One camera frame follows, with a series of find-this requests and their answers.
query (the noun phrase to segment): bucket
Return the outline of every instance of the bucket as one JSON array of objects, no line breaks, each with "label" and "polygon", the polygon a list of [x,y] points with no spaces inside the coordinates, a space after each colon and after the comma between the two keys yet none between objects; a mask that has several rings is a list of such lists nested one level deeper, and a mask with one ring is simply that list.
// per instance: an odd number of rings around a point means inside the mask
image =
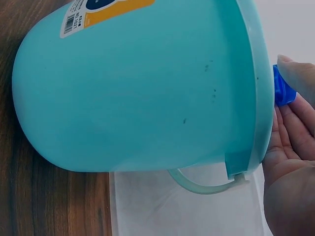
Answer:
[{"label": "bucket", "polygon": [[[75,0],[38,22],[13,69],[19,123],[76,172],[169,170],[200,194],[245,182],[271,135],[274,78],[252,0]],[[224,162],[224,186],[179,168]]]}]

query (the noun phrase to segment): wooden table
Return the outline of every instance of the wooden table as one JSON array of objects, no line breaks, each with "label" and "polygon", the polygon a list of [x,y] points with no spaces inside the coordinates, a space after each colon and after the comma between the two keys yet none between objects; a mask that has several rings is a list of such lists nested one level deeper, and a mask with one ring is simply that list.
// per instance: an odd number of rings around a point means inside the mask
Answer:
[{"label": "wooden table", "polygon": [[109,175],[44,160],[17,121],[11,73],[36,22],[69,0],[0,0],[0,236],[111,236]]}]

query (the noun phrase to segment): white surface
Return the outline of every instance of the white surface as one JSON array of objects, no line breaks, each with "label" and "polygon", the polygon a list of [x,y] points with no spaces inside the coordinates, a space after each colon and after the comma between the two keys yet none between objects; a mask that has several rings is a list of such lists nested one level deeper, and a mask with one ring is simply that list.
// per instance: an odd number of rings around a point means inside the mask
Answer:
[{"label": "white surface", "polygon": [[[224,164],[183,172],[201,184],[227,182]],[[184,190],[166,171],[117,173],[114,236],[267,236],[255,180],[261,173],[249,176],[249,185],[211,196]]]},{"label": "white surface", "polygon": [[[314,0],[255,0],[271,63],[277,54],[315,62]],[[202,184],[226,182],[224,165],[184,170]],[[261,167],[251,184],[211,196],[179,187],[167,172],[115,173],[114,236],[270,236]]]}]

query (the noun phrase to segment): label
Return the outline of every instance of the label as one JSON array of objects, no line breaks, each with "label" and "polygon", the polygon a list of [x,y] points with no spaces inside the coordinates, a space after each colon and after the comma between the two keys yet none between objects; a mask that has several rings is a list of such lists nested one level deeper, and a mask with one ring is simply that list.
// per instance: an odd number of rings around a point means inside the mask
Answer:
[{"label": "label", "polygon": [[150,6],[155,0],[74,0],[66,12],[60,38],[127,12]]}]

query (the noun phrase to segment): hand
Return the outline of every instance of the hand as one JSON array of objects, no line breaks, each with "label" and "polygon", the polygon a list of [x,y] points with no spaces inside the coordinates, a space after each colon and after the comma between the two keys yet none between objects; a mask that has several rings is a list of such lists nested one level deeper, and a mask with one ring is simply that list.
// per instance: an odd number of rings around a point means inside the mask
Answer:
[{"label": "hand", "polygon": [[[278,68],[295,90],[315,104],[315,66],[280,56]],[[315,110],[301,96],[275,107],[263,161],[264,209],[274,236],[315,235]]]}]

